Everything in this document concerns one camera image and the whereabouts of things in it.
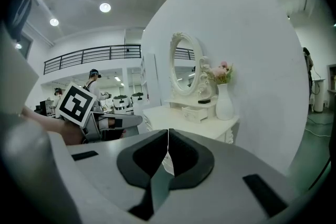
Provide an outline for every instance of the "white vanity table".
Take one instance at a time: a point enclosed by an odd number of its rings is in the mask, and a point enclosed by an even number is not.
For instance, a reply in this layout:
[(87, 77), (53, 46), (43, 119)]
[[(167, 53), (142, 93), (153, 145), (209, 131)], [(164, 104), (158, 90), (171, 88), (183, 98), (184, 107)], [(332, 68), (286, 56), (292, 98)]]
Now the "white vanity table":
[[(174, 34), (169, 62), (172, 98), (165, 101), (167, 106), (143, 110), (147, 130), (176, 129), (232, 144), (231, 128), (239, 117), (234, 115), (227, 121), (216, 117), (216, 84), (205, 72), (209, 68), (208, 58), (203, 56), (197, 39), (185, 33)], [(169, 153), (163, 165), (173, 174)]]

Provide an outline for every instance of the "drawer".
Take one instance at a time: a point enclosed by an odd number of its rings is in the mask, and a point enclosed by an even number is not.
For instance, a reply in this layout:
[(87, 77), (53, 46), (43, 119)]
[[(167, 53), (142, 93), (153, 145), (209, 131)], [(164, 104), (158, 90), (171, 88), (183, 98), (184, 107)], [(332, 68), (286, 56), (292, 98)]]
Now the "drawer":
[(182, 113), (184, 118), (187, 121), (194, 123), (201, 123), (202, 119), (208, 117), (208, 113), (206, 109), (193, 108), (191, 106), (187, 106), (186, 108), (182, 108)]

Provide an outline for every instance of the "baseball cap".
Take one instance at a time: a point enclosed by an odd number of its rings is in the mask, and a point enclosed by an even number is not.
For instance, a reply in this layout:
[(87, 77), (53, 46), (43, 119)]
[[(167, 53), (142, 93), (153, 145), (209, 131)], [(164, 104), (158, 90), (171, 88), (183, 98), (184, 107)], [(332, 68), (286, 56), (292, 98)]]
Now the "baseball cap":
[(93, 73), (97, 73), (97, 74), (98, 74), (98, 78), (101, 78), (101, 75), (99, 75), (99, 72), (98, 72), (97, 69), (91, 69), (91, 70), (90, 70), (89, 78), (91, 77), (91, 75), (92, 75)]

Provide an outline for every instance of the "green floor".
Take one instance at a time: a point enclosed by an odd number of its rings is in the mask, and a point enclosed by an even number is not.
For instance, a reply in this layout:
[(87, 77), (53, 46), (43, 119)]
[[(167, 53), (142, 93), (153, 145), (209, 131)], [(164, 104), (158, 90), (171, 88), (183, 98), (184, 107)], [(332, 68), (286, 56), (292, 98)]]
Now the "green floor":
[[(316, 123), (328, 124), (333, 121), (333, 112), (309, 113), (309, 119)], [(330, 136), (332, 124), (319, 125), (307, 120), (306, 129), (316, 135)], [(304, 131), (301, 144), (289, 167), (288, 177), (296, 188), (304, 193), (322, 171), (329, 159), (329, 137), (317, 137)]]

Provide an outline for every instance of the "light fixture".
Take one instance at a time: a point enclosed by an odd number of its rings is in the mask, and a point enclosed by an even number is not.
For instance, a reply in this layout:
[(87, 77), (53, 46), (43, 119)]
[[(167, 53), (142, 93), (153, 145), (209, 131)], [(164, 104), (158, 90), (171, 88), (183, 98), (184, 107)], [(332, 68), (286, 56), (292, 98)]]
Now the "light fixture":
[(58, 19), (53, 18), (53, 19), (50, 20), (50, 24), (51, 24), (52, 26), (58, 26), (59, 21), (58, 21)]
[(111, 6), (108, 3), (103, 3), (99, 6), (99, 9), (100, 9), (101, 12), (106, 13), (106, 12), (109, 12), (111, 10)]

